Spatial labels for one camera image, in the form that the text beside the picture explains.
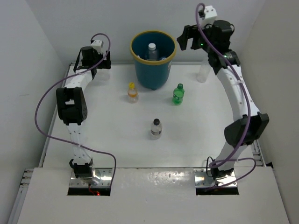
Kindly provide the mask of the square clear bottle white cap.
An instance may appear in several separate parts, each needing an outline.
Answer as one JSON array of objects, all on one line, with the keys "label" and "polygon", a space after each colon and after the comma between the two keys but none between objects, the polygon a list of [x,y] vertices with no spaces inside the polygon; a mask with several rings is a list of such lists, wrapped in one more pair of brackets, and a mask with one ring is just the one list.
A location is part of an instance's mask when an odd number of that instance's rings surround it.
[{"label": "square clear bottle white cap", "polygon": [[145,54],[145,59],[147,61],[158,61],[159,51],[158,51],[155,43],[149,43],[148,44],[148,49],[147,49],[147,52]]}]

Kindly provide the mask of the small bottle black cap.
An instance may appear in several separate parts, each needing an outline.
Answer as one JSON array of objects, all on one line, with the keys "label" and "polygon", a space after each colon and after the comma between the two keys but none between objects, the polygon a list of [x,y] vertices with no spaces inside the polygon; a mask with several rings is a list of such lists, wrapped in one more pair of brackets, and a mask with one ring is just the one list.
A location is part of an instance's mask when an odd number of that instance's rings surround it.
[{"label": "small bottle black cap", "polygon": [[150,126],[150,135],[152,139],[159,139],[162,135],[162,123],[160,119],[154,119]]}]

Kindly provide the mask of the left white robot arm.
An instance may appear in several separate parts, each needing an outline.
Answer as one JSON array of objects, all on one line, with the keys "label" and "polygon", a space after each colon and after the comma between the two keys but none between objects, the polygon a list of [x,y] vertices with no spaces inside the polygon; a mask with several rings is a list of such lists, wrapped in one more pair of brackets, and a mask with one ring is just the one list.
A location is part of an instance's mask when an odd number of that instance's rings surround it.
[{"label": "left white robot arm", "polygon": [[71,142],[75,143],[70,167],[75,177],[87,184],[94,184],[99,178],[96,176],[93,158],[81,147],[85,140],[82,130],[88,115],[84,90],[94,80],[97,69],[111,68],[110,52],[107,51],[106,55],[100,54],[94,47],[82,47],[73,69],[80,74],[56,90],[58,116],[66,125]]}]

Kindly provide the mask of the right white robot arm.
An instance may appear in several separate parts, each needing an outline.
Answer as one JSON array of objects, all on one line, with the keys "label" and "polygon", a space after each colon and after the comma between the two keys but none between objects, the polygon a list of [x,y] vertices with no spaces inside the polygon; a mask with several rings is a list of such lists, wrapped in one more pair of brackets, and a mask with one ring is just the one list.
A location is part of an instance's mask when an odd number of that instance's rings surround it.
[{"label": "right white robot arm", "polygon": [[242,77],[239,57],[229,47],[234,29],[228,21],[216,20],[201,30],[197,25],[186,25],[177,38],[181,50],[186,50],[187,41],[192,39],[193,50],[203,49],[208,54],[208,63],[231,105],[233,123],[224,129],[226,142],[219,156],[209,164],[213,179],[231,175],[243,151],[259,139],[270,120],[253,102]]}]

